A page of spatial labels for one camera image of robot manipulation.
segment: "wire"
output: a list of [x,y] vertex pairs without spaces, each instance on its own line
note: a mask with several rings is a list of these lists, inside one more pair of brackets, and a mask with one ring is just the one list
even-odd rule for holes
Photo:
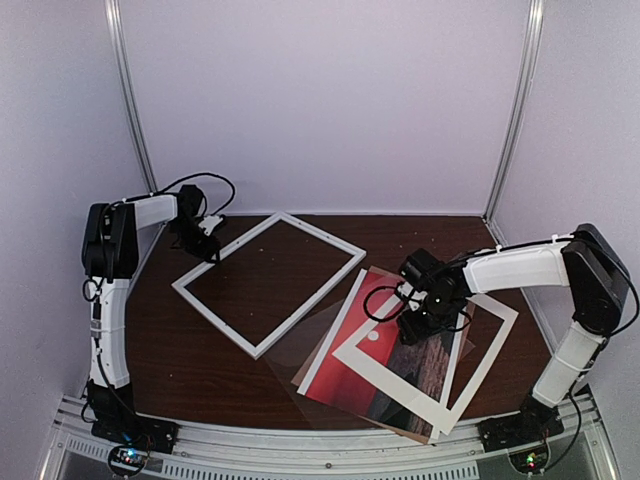
[[151,456],[151,442],[149,440],[149,437],[147,437],[147,454],[145,456],[144,462],[138,465],[135,470],[132,470],[132,471],[126,470],[126,473],[121,473],[117,471],[115,468],[113,468],[113,465],[111,465],[112,459],[114,459],[117,456],[117,452],[123,448],[129,449],[131,448],[131,446],[127,444],[116,445],[109,451],[109,454],[107,455],[107,466],[109,467],[109,470],[111,470],[111,473],[113,473],[114,475],[117,475],[118,477],[124,477],[124,478],[135,477],[140,472],[142,472],[142,470],[144,470],[144,468],[147,466],[147,462],[149,461],[149,457]]
[[562,452],[562,455],[560,455],[556,459],[556,461],[553,462],[551,465],[549,465],[548,467],[545,467],[543,469],[543,473],[546,473],[549,470],[555,468],[567,456],[571,448],[575,445],[576,441],[578,440],[578,436],[580,435],[580,429],[582,428],[582,413],[580,412],[580,407],[578,407],[578,403],[576,402],[576,399],[573,397],[573,389],[576,386],[576,383],[578,383],[577,380],[573,382],[573,384],[569,388],[569,400],[571,400],[571,403],[575,407],[576,413],[578,414],[578,426],[576,427],[576,433],[573,435],[573,438],[571,439],[571,442],[569,443],[567,448],[565,448],[564,452]]
[[[96,289],[96,291],[93,294],[93,296],[89,296],[88,287],[91,284],[93,284],[93,286]],[[84,282],[82,282],[82,298],[84,298],[89,303],[95,302],[98,299],[98,296],[100,295],[100,289],[102,288],[101,284],[102,284],[102,281],[100,281],[100,284],[99,284],[93,278],[91,278],[91,277],[87,278]]]
[[[94,343],[96,345],[96,350],[98,352],[100,352],[100,341],[97,338],[94,338]],[[115,398],[118,403],[120,403],[131,415],[133,415],[133,417],[141,424],[142,426],[142,422],[140,421],[140,416],[134,412],[129,405],[127,405],[125,403],[124,400],[122,400],[120,398],[120,395],[118,395],[118,392],[116,392],[115,388],[113,388],[113,385],[111,385],[111,383],[109,383],[109,379],[107,378],[107,374],[104,371],[104,366],[102,365],[102,354],[98,353],[96,355],[97,361],[98,361],[98,370],[100,370],[100,375],[102,376],[102,379],[104,380],[104,383],[107,384],[107,388],[109,389],[109,392],[111,393],[111,395],[113,395],[113,398]]]
[[371,311],[369,311],[369,301],[371,300],[371,297],[373,297],[376,293],[381,292],[383,290],[395,290],[396,293],[397,293],[398,292],[398,287],[400,287],[400,285],[401,285],[401,283],[399,283],[395,287],[392,287],[391,285],[380,285],[380,286],[374,288],[373,290],[371,290],[367,294],[367,296],[364,298],[364,301],[362,302],[362,307],[364,309],[365,315],[367,317],[369,317],[371,320],[375,320],[378,323],[386,323],[386,322],[390,322],[391,320],[395,320],[396,318],[398,318],[402,314],[402,312],[404,311],[405,307],[407,305],[409,305],[409,302],[417,302],[417,300],[412,300],[411,299],[411,296],[416,291],[416,289],[413,288],[411,290],[411,292],[409,293],[409,295],[407,295],[407,297],[402,300],[402,303],[400,304],[398,309],[392,315],[390,315],[388,317],[385,317],[385,318],[379,318],[379,317],[376,317],[374,314],[372,314]]
[[84,414],[87,411],[87,407],[89,406],[89,402],[84,404],[84,407],[82,407],[82,410],[80,411],[80,418],[82,419],[82,421],[84,423],[96,423],[97,420],[87,420],[86,417],[84,416]]
[[176,180],[173,183],[170,183],[168,186],[164,187],[162,190],[160,190],[158,193],[167,193],[169,190],[171,190],[173,187],[175,187],[176,185],[181,184],[182,182],[186,182],[187,180],[191,180],[192,178],[197,178],[197,177],[211,177],[211,178],[217,178],[218,180],[222,180],[223,182],[225,182],[227,185],[229,185],[229,187],[231,188],[231,195],[229,196],[229,198],[227,199],[226,202],[224,202],[220,207],[218,207],[216,209],[215,212],[213,212],[212,215],[217,215],[218,213],[220,213],[222,210],[224,210],[225,208],[227,208],[231,202],[233,202],[233,199],[236,198],[236,186],[233,184],[233,182],[231,182],[231,180],[229,180],[226,177],[223,177],[222,175],[218,175],[217,173],[211,173],[211,172],[200,172],[200,173],[193,173],[191,175],[187,175],[186,177],[182,177],[179,178],[178,180]]

